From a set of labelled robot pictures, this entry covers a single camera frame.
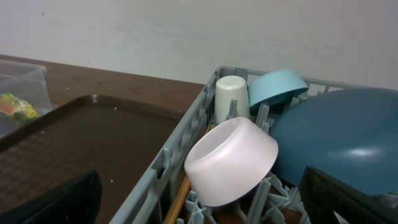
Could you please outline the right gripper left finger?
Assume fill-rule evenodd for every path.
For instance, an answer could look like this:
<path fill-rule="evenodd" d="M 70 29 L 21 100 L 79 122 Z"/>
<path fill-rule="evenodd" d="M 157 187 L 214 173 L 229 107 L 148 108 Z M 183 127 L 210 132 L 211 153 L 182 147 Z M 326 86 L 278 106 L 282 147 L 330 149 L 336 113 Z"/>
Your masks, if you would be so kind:
<path fill-rule="evenodd" d="M 99 173 L 90 170 L 1 214 L 1 223 L 93 224 L 100 210 L 102 191 Z"/>

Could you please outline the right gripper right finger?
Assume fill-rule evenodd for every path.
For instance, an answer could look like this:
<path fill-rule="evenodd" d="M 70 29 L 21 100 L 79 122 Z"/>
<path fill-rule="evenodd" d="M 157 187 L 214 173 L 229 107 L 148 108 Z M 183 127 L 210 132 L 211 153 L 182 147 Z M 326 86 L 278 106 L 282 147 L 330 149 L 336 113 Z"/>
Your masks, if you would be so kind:
<path fill-rule="evenodd" d="M 397 224 L 397 210 L 315 167 L 305 168 L 298 189 L 312 224 L 338 223 L 336 214 L 349 223 Z"/>

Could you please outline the dark blue plate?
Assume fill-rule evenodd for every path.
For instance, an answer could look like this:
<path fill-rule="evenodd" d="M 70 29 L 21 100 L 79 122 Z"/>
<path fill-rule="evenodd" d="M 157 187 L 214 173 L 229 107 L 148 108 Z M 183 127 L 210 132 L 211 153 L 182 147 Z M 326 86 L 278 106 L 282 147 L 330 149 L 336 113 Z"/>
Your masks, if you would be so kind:
<path fill-rule="evenodd" d="M 276 120 L 273 172 L 298 185 L 307 166 L 368 195 L 397 191 L 397 92 L 353 88 L 313 96 Z"/>

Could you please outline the wooden chopstick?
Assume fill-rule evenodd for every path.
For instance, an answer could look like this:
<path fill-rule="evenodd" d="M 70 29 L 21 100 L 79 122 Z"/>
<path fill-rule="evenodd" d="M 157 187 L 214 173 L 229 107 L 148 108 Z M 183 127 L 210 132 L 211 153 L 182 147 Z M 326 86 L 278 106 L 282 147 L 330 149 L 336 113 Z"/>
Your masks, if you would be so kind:
<path fill-rule="evenodd" d="M 184 174 L 183 181 L 180 185 L 180 188 L 175 196 L 174 201 L 172 202 L 168 213 L 164 219 L 163 224 L 175 224 L 180 213 L 180 210 L 184 204 L 185 198 L 190 190 L 190 180 L 187 174 Z"/>

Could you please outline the light blue bowl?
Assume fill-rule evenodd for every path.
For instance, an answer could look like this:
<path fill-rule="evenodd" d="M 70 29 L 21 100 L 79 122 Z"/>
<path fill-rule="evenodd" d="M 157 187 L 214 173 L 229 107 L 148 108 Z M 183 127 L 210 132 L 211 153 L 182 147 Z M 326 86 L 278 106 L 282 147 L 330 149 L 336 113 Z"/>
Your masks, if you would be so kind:
<path fill-rule="evenodd" d="M 308 85 L 295 70 L 276 70 L 260 76 L 248 87 L 250 110 L 258 109 L 265 101 L 269 106 L 281 103 L 290 95 L 297 97 Z"/>

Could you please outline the cream cup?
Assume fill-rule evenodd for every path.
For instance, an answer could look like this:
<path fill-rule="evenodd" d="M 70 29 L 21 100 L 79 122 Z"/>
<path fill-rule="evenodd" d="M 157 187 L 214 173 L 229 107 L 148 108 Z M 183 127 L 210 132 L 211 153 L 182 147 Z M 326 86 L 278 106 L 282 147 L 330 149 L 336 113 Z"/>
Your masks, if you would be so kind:
<path fill-rule="evenodd" d="M 232 100 L 237 101 L 236 116 L 250 118 L 247 83 L 239 76 L 226 76 L 216 82 L 215 121 L 220 124 L 229 114 Z"/>

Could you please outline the green orange snack wrapper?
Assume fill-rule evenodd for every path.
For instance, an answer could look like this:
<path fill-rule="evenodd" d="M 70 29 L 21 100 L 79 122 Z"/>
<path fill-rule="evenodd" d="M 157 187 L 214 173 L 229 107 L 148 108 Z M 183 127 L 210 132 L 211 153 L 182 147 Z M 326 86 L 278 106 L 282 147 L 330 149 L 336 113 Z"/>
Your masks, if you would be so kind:
<path fill-rule="evenodd" d="M 1 114 L 18 123 L 39 117 L 38 112 L 30 103 L 11 93 L 1 94 Z"/>

